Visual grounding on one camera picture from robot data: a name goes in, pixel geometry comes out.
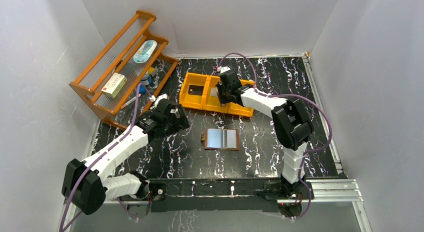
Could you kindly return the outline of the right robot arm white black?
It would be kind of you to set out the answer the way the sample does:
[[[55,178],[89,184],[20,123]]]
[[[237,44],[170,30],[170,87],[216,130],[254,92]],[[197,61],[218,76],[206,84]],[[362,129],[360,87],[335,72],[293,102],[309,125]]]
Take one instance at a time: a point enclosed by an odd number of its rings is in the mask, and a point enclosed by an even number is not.
[[[283,146],[282,194],[288,199],[296,198],[302,190],[300,180],[304,176],[303,160],[307,143],[314,131],[300,99],[288,100],[260,94],[252,85],[243,85],[237,74],[229,67],[217,69],[216,84],[220,103],[235,103],[261,112],[273,121],[279,143]]]

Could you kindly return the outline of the orange leather card holder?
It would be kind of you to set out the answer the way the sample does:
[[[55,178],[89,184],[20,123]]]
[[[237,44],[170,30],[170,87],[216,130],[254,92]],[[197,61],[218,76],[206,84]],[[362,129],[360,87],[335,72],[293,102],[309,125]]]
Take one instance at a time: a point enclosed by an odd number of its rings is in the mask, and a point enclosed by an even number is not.
[[[208,128],[201,136],[205,149],[209,150],[239,150],[240,133],[238,129]]]

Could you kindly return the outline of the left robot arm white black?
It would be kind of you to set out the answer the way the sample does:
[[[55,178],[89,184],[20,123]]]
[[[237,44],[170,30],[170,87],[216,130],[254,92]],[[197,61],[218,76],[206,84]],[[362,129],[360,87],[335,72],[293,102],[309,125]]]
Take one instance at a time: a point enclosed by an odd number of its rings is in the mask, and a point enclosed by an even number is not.
[[[138,172],[111,177],[111,172],[137,150],[190,127],[182,104],[160,95],[153,106],[133,119],[118,138],[99,152],[71,160],[65,169],[62,195],[86,215],[104,202],[129,195],[143,200],[151,195],[150,180]]]

